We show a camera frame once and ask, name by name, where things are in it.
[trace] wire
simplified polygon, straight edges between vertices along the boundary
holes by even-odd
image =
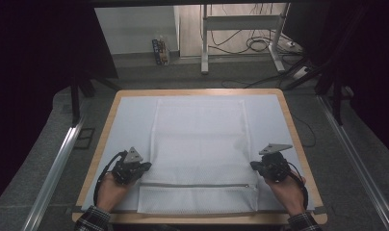
[[[199,21],[199,30],[200,30],[200,37],[201,39],[203,39],[203,35],[202,35],[202,27],[201,27],[201,6],[200,6],[200,11],[199,11],[199,15],[200,15],[200,21]],[[254,5],[254,8],[251,9],[250,11],[250,14],[252,14],[254,11],[257,11],[258,10],[258,4],[255,4]],[[211,8],[210,8],[210,14],[212,15],[213,14],[213,5],[211,5]],[[242,50],[242,51],[238,51],[238,52],[232,52],[232,51],[227,51],[227,50],[224,50],[224,49],[221,49],[219,48],[218,46],[220,45],[223,45],[225,44],[226,42],[230,41],[231,39],[233,39],[233,37],[235,37],[236,35],[238,35],[240,32],[242,32],[243,30],[239,30],[237,32],[235,32],[233,35],[231,35],[229,38],[227,38],[226,40],[222,41],[222,42],[216,42],[215,40],[215,37],[214,37],[214,33],[213,31],[211,31],[211,35],[212,35],[212,41],[213,43],[215,44],[215,46],[211,46],[209,45],[208,47],[209,48],[213,48],[213,49],[217,49],[217,50],[220,50],[221,52],[224,52],[224,53],[227,53],[227,54],[232,54],[232,55],[241,55],[243,53],[245,53],[246,51],[248,50],[252,50],[254,52],[263,52],[265,51],[268,46],[269,46],[269,43],[265,40],[265,39],[268,39],[270,40],[270,38],[265,38],[265,37],[255,37],[254,36],[254,33],[255,33],[255,30],[251,31],[249,30],[249,32],[251,34],[251,36],[249,36],[249,38],[246,40],[246,49],[245,50]],[[265,46],[263,48],[255,48],[253,47],[253,45],[257,44],[257,43],[263,43]]]
[[[108,168],[111,166],[111,164],[113,163],[113,161],[119,157],[119,156],[122,156],[122,153],[123,152],[119,152],[116,154],[115,157],[113,157],[113,159],[111,159],[111,161],[104,167],[104,169],[102,170],[101,174],[99,175],[97,181],[96,181],[96,184],[95,184],[95,189],[93,191],[93,204],[96,206],[96,202],[97,202],[97,198],[98,198],[98,191],[99,191],[99,187],[101,186],[101,181],[102,179],[104,178],[105,174],[107,174],[108,171]]]
[[[297,169],[297,167],[296,166],[294,166],[292,163],[290,163],[290,162],[288,162],[288,165],[291,165],[295,170],[296,170],[296,172],[297,172],[297,174],[298,174],[298,177],[299,177],[299,179],[300,179],[300,181],[302,181],[303,182],[303,180],[302,180],[302,176],[300,175],[300,173],[299,173],[299,171],[298,171],[298,169]]]
[[[258,3],[254,4],[254,7],[251,9],[251,11],[248,14],[251,14],[252,12],[254,12],[254,10],[257,9],[257,6],[258,6]]]
[[[299,122],[305,124],[305,126],[308,127],[309,131],[311,131],[311,134],[312,134],[312,136],[313,136],[313,138],[314,138],[314,141],[313,141],[312,144],[302,144],[302,146],[303,146],[303,147],[314,147],[314,146],[317,144],[317,136],[315,135],[315,133],[314,133],[314,131],[312,130],[311,126],[310,126],[307,122],[305,122],[305,121],[303,121],[302,119],[298,118],[298,117],[297,117],[296,115],[294,115],[293,113],[290,112],[290,114],[291,114],[291,116],[293,116],[296,120],[298,120]]]
[[[278,83],[276,84],[276,87],[278,89],[280,89],[280,84],[282,82],[282,80],[288,76],[290,73],[293,73],[293,71],[295,71],[295,69],[300,66],[302,63],[305,62],[305,58],[302,58],[301,60],[299,60],[296,64],[292,65],[287,71],[281,73],[281,74],[278,74],[278,75],[274,75],[274,76],[271,76],[271,77],[268,77],[268,78],[264,78],[264,79],[261,79],[261,80],[258,80],[254,83],[245,83],[245,82],[240,82],[240,81],[236,81],[236,80],[225,80],[225,81],[221,81],[221,86],[226,88],[226,89],[230,89],[228,86],[226,86],[224,83],[228,83],[228,82],[233,82],[233,83],[238,83],[238,84],[243,84],[243,85],[246,85],[245,87],[243,87],[243,89],[249,89],[253,86],[256,86],[256,85],[259,85],[259,84],[263,84],[263,83],[266,83],[266,82],[269,82],[269,81],[273,81],[273,80],[276,80],[279,78],[278,80]]]
[[[225,9],[224,9],[224,4],[221,4],[221,8],[222,8],[222,10],[225,12],[225,15],[228,15],[228,13],[225,11]]]

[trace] white fabric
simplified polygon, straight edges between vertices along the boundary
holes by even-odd
[[[257,210],[244,100],[158,101],[139,213]]]

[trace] white wall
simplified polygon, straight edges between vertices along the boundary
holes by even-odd
[[[96,8],[111,54],[153,52],[152,40],[167,37],[170,51],[178,47],[178,10],[173,6]]]

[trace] wooden border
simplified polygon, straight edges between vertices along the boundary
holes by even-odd
[[[312,197],[315,207],[323,207],[324,204],[318,192],[317,185],[312,176],[311,168],[306,160],[305,153],[299,140],[297,129],[294,125],[290,111],[287,106],[284,94],[278,89],[259,89],[259,90],[237,90],[237,89],[206,89],[206,90],[120,90],[113,102],[111,111],[108,114],[107,121],[101,133],[98,145],[95,149],[94,156],[91,161],[89,172],[84,181],[83,188],[80,191],[76,206],[82,206],[86,199],[87,192],[92,184],[92,179],[98,168],[104,152],[104,147],[111,131],[114,119],[117,114],[117,107],[122,97],[130,96],[173,96],[173,95],[251,95],[251,94],[275,94],[278,97],[279,104],[284,114],[285,120],[290,131],[291,138],[298,153],[298,158],[306,178],[309,195]],[[77,220],[82,213],[73,213],[72,219]],[[286,224],[288,223],[287,214],[278,213],[255,213],[255,214],[239,214],[227,216],[184,216],[184,217],[168,217],[168,216],[153,216],[138,213],[112,214],[112,223],[168,223],[168,224]],[[319,224],[327,222],[327,214],[314,215],[313,217]]]

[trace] black cable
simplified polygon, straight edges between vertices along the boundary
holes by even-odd
[[[267,50],[267,48],[269,47],[269,44],[265,41],[266,38],[255,37],[254,33],[255,33],[255,30],[252,31],[251,37],[246,40],[246,46],[255,52],[263,52],[263,51]],[[265,45],[265,47],[262,49],[252,48],[252,44],[254,44],[254,43],[263,43]]]
[[[232,36],[230,36],[228,39],[226,39],[225,41],[222,41],[222,42],[220,42],[219,44],[217,44],[216,42],[215,42],[215,37],[214,37],[214,35],[213,35],[213,31],[211,31],[212,32],[212,41],[213,41],[213,43],[216,45],[216,46],[220,46],[220,45],[223,45],[223,44],[225,44],[226,42],[228,42],[228,41],[230,41],[233,37],[235,37],[237,34],[239,34],[240,32],[242,32],[243,30],[238,30],[236,33],[234,33]]]
[[[276,78],[277,76],[272,76],[272,77],[269,77],[267,79],[263,79],[263,80],[259,80],[259,84],[262,84],[262,83],[265,83],[265,82],[269,82],[269,81],[272,81],[274,78]],[[240,82],[240,81],[237,81],[237,80],[224,80],[224,81],[221,81],[221,86],[224,87],[225,89],[233,89],[233,88],[230,88],[228,86],[226,86],[224,83],[228,83],[228,82],[233,82],[233,83],[237,83],[237,84],[242,84],[242,85],[254,85],[254,83],[245,83],[245,82]]]
[[[263,12],[263,5],[264,5],[264,3],[261,4],[260,13],[259,13],[260,15]]]
[[[302,176],[299,174],[299,171],[297,170],[297,168],[289,162],[288,162],[288,164],[290,164],[297,171],[298,176],[296,176],[290,170],[284,169],[281,166],[276,165],[275,163],[272,163],[272,165],[278,167],[280,170],[287,173],[287,175],[289,175],[291,178],[293,178],[293,180],[295,180],[297,182],[300,190],[302,191],[302,195],[303,195],[303,208],[306,210],[306,208],[308,207],[308,190],[306,189],[305,184],[303,183],[303,180],[302,180]]]
[[[221,4],[222,10],[225,12],[225,15],[228,15],[228,13],[224,9],[224,4]]]
[[[254,7],[251,9],[251,11],[248,14],[251,14],[254,12],[255,9],[257,9],[258,3],[254,4]]]
[[[98,177],[98,180],[96,181],[96,185],[95,185],[95,189],[93,191],[93,204],[96,206],[96,202],[97,202],[97,199],[98,199],[98,191],[99,191],[99,187],[101,186],[101,182],[102,182],[102,179],[104,178],[105,174],[108,173],[108,168],[110,168],[111,164],[113,163],[113,161],[121,156],[121,153],[123,152],[120,152],[118,154],[116,154],[115,157],[113,157],[113,159],[111,159],[110,163],[108,163],[104,169],[102,170],[101,174],[99,175]]]
[[[256,43],[263,43],[265,45],[264,48],[260,48],[260,49],[257,49],[257,48],[253,48],[252,46]],[[246,51],[248,50],[252,50],[254,52],[263,52],[265,50],[267,50],[267,48],[269,47],[267,45],[267,43],[263,40],[263,39],[259,39],[259,37],[253,37],[253,38],[248,38],[247,41],[246,41],[246,49],[245,50],[242,50],[242,51],[238,51],[238,52],[231,52],[231,51],[227,51],[227,50],[224,50],[224,49],[221,49],[217,46],[210,46],[210,48],[213,48],[213,49],[217,49],[217,50],[220,50],[224,53],[227,53],[227,54],[232,54],[232,55],[240,55],[240,54],[243,54],[245,53]]]
[[[287,76],[293,75],[293,74],[297,71],[296,68],[297,68],[297,67],[300,67],[303,63],[306,62],[306,60],[307,60],[306,57],[302,57],[302,59],[298,60],[294,65],[292,65],[292,66],[286,71]],[[281,90],[281,83],[282,83],[283,80],[284,80],[284,78],[278,80],[278,82],[276,83],[276,86],[275,86],[277,89],[280,89],[280,90]]]
[[[269,82],[269,81],[271,81],[271,80],[274,80],[274,79],[276,79],[276,78],[279,78],[279,77],[285,76],[285,75],[286,75],[286,73],[283,73],[283,74],[279,74],[279,75],[274,75],[274,76],[269,77],[269,78],[266,78],[266,79],[259,80],[259,81],[257,81],[257,82],[254,82],[254,83],[252,83],[252,84],[249,84],[249,85],[245,86],[244,89],[249,89],[249,88],[251,88],[252,86],[259,85],[259,84],[262,84],[262,83],[265,83],[265,82]]]
[[[302,119],[298,118],[298,117],[297,117],[296,115],[294,115],[293,113],[290,112],[290,114],[291,114],[291,116],[293,116],[296,120],[298,120],[299,122],[305,124],[305,126],[307,126],[308,129],[311,131],[311,134],[312,134],[312,136],[313,136],[313,138],[314,138],[314,141],[313,141],[312,144],[309,144],[309,145],[307,145],[307,144],[302,144],[302,146],[304,146],[304,147],[314,147],[314,146],[317,144],[317,136],[315,135],[315,133],[314,133],[314,131],[312,130],[311,126],[310,126],[307,122],[305,122],[305,121],[303,121]]]

